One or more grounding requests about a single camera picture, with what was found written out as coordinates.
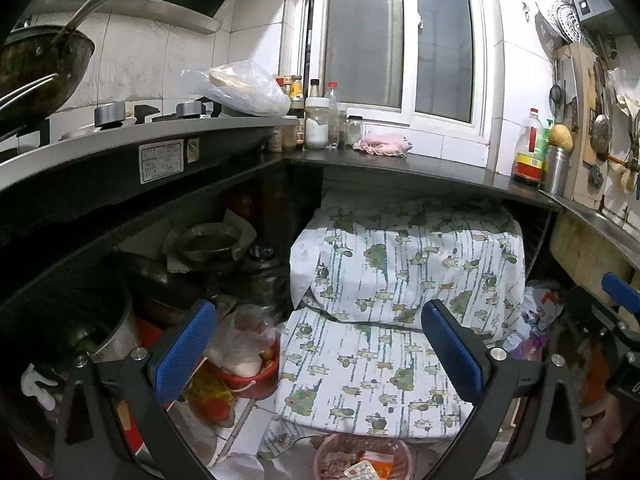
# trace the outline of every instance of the pink basket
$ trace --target pink basket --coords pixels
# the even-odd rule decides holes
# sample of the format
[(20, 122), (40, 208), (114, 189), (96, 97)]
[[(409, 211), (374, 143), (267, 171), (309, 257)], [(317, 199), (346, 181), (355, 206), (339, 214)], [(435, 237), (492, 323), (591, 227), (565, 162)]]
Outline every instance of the pink basket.
[(328, 436), (316, 451), (314, 458), (314, 479), (320, 478), (320, 462), (329, 453), (354, 453), (360, 451), (375, 451), (376, 453), (392, 454), (394, 468), (388, 480), (410, 480), (414, 474), (414, 459), (402, 440), (395, 438), (380, 438), (376, 436), (362, 436), (347, 433), (334, 433)]

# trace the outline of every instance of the cartoon patterned fabric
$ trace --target cartoon patterned fabric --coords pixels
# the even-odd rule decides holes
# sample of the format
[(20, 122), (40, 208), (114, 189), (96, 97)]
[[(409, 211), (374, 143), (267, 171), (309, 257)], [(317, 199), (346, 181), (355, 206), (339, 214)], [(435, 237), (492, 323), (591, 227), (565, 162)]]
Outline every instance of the cartoon patterned fabric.
[(505, 338), (524, 291), (520, 227), (501, 206), (422, 199), (319, 210), (291, 250), (298, 304), (280, 343), (278, 416), (261, 447), (344, 432), (433, 441), (470, 412), (420, 330), (439, 298), (486, 343)]

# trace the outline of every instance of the potato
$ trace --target potato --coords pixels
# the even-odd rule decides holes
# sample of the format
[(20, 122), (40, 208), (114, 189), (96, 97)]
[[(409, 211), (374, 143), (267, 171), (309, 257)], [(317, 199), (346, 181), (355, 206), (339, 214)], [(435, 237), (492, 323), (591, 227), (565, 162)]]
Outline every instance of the potato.
[(549, 144), (571, 153), (574, 148), (574, 138), (571, 136), (569, 128), (564, 124), (554, 124), (549, 130)]
[(273, 358), (275, 357), (275, 352), (273, 351), (273, 348), (267, 348), (264, 352), (260, 354), (260, 357), (262, 358), (263, 361), (273, 361)]

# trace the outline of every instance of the sink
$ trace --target sink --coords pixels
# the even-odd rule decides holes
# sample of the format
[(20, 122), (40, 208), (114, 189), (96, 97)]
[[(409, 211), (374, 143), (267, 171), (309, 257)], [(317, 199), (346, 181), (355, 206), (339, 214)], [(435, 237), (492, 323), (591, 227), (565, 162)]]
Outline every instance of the sink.
[(585, 224), (611, 242), (632, 266), (640, 270), (640, 242), (636, 241), (629, 233), (593, 209), (561, 196), (552, 195), (545, 191), (541, 192), (564, 206), (565, 209), (571, 211)]

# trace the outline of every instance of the red lid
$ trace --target red lid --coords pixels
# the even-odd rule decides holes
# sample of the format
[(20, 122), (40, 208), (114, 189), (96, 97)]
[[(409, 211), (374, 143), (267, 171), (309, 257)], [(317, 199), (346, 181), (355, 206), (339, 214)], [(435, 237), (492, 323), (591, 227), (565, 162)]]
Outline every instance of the red lid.
[(215, 397), (205, 403), (204, 409), (211, 420), (227, 420), (231, 411), (224, 400)]

